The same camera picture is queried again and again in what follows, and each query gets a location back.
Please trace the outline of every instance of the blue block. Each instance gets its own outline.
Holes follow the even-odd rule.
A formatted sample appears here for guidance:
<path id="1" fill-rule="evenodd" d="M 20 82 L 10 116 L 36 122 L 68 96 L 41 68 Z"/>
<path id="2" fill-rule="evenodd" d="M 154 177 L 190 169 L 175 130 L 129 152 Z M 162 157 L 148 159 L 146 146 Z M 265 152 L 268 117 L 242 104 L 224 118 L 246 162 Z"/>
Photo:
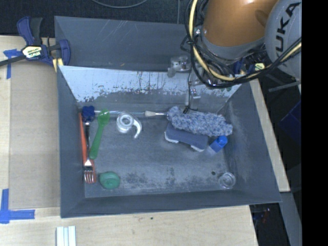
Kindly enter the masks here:
<path id="1" fill-rule="evenodd" d="M 228 139 L 226 136 L 219 136 L 215 139 L 211 144 L 210 147 L 216 153 L 219 152 L 226 144 L 228 143 Z"/>

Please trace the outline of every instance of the black floor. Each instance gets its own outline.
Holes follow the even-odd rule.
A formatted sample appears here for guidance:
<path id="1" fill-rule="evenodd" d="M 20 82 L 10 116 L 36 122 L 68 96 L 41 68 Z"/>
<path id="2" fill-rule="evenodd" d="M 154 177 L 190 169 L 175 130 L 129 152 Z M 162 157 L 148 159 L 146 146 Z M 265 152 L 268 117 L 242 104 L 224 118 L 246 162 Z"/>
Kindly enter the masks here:
<path id="1" fill-rule="evenodd" d="M 141 0 L 99 0 L 103 3 L 124 6 Z M 111 9 L 95 4 L 90 0 L 0 0 L 0 34 L 17 34 L 16 22 L 27 15 L 43 17 L 40 34 L 42 37 L 54 37 L 54 16 L 76 16 L 90 18 L 110 18 L 130 21 L 183 23 L 183 12 L 188 0 L 148 0 L 139 7 L 130 9 Z M 260 80 L 266 105 L 278 140 L 281 156 L 287 173 L 300 164 L 300 145 L 285 132 L 279 122 L 300 101 L 297 87 L 269 92 L 269 89 L 295 82 L 292 77 L 277 70 L 269 77 Z M 300 218 L 301 190 L 294 193 Z M 289 241 L 284 229 L 278 204 L 251 206 L 257 212 L 255 227 L 260 246 L 288 246 Z M 259 212 L 268 211 L 265 218 Z"/>

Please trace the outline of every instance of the wooden table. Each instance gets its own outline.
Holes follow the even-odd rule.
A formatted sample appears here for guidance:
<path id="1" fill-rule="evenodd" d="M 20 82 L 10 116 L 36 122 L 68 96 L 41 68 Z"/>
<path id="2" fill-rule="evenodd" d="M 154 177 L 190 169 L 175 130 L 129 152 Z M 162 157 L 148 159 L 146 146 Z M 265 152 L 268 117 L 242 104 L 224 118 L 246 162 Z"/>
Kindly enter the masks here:
<path id="1" fill-rule="evenodd" d="M 21 37 L 0 36 L 0 60 L 4 50 L 24 45 Z M 35 220 L 0 224 L 1 245 L 55 245 L 56 227 L 73 225 L 77 245 L 258 245 L 248 206 L 61 219 L 55 72 L 20 61 L 6 80 L 6 70 L 0 68 L 0 191 L 9 188 L 10 209 L 36 211 Z M 251 85 L 279 190 L 289 191 L 261 89 L 258 81 Z"/>

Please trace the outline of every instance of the green ball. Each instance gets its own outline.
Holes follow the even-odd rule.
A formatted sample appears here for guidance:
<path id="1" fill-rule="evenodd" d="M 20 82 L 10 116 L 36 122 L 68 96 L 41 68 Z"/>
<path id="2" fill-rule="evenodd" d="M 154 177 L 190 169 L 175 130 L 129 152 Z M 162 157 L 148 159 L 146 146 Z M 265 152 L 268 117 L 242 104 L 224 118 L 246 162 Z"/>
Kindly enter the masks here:
<path id="1" fill-rule="evenodd" d="M 100 173 L 99 182 L 105 189 L 112 190 L 119 186 L 121 179 L 115 172 L 108 171 Z"/>

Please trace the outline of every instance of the clear plastic cup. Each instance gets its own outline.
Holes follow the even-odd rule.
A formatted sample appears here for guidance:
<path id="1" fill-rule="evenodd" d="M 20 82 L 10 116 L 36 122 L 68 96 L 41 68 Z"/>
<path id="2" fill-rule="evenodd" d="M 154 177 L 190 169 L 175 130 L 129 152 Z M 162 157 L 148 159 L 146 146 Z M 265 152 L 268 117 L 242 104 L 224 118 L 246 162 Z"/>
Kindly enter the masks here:
<path id="1" fill-rule="evenodd" d="M 231 189 L 236 184 L 236 177 L 230 172 L 225 172 L 219 177 L 219 185 L 223 189 Z"/>

